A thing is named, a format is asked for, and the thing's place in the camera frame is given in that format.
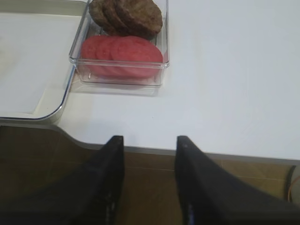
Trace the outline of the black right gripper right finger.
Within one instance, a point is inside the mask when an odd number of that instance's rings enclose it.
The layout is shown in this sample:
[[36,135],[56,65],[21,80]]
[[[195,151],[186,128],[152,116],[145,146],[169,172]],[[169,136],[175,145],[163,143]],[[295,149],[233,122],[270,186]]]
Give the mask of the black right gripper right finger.
[[300,209],[234,177],[177,137],[176,184],[185,225],[298,225]]

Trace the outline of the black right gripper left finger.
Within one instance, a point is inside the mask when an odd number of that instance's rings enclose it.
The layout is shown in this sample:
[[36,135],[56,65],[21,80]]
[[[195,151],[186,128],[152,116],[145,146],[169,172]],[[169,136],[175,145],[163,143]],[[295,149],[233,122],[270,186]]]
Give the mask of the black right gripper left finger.
[[113,136],[69,175],[0,207],[2,225],[113,225],[124,181],[124,141]]

